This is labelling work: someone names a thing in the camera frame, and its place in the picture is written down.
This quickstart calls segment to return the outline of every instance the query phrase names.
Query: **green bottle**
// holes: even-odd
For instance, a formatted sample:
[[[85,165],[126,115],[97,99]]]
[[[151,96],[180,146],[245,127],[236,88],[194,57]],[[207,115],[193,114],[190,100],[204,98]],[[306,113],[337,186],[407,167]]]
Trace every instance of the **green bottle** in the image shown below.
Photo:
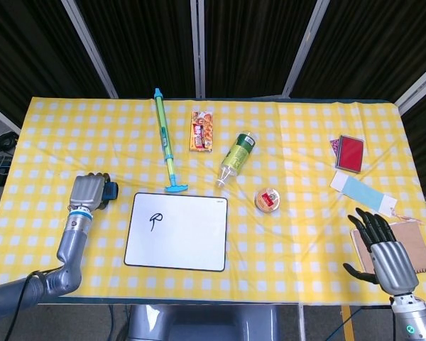
[[[256,138],[250,131],[242,131],[238,135],[234,145],[230,148],[219,167],[219,175],[216,180],[218,187],[223,187],[227,178],[237,176],[240,173],[255,144]]]

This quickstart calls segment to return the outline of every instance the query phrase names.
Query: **red card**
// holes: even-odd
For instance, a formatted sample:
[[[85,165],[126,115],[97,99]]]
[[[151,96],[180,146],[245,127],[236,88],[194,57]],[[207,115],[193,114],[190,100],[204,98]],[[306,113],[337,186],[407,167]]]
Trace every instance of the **red card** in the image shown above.
[[[339,138],[336,167],[360,173],[363,160],[363,141],[354,137],[341,135]]]

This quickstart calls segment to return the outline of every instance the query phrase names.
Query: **round container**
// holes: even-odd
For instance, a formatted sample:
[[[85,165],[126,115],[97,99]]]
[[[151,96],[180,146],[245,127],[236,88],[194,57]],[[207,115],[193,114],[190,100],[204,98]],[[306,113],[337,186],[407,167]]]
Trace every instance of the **round container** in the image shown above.
[[[254,203],[256,207],[265,213],[270,213],[279,208],[280,196],[274,188],[264,188],[256,193]]]

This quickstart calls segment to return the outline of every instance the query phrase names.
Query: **snack package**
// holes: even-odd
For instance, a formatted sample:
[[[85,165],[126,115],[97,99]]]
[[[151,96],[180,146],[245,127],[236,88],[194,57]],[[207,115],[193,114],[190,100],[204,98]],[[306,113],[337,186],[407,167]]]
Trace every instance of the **snack package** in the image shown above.
[[[213,115],[211,112],[192,112],[190,151],[212,151]]]

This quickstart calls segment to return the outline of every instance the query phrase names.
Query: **toy syringe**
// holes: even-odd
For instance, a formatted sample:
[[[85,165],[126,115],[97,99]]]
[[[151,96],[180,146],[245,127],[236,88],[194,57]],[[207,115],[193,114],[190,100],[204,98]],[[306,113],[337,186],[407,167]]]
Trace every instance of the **toy syringe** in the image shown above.
[[[168,165],[170,186],[165,188],[166,192],[176,193],[187,190],[187,185],[177,185],[175,177],[175,167],[173,165],[173,154],[170,147],[168,124],[165,121],[165,112],[163,104],[163,94],[157,87],[155,89],[156,111],[158,112],[159,134],[161,136],[161,146],[163,147],[164,160]]]

